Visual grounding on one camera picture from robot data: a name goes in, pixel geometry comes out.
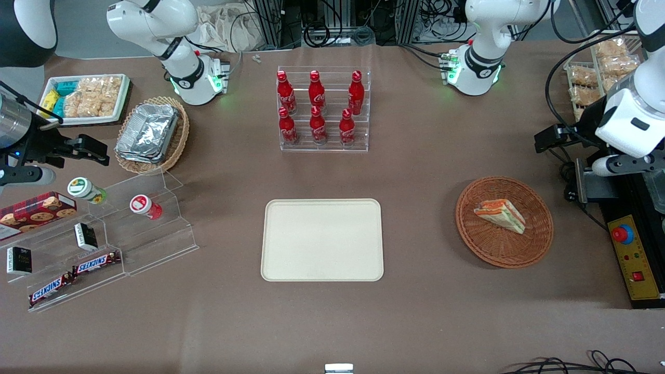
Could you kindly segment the grey black right gripper body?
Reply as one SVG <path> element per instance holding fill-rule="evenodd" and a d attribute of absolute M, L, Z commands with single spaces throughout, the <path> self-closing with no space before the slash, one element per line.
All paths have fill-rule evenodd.
<path fill-rule="evenodd" d="M 18 158 L 19 164 L 41 163 L 64 168 L 64 158 L 56 154 L 64 137 L 55 129 L 40 130 L 48 121 L 15 99 L 2 98 L 2 154 Z"/>

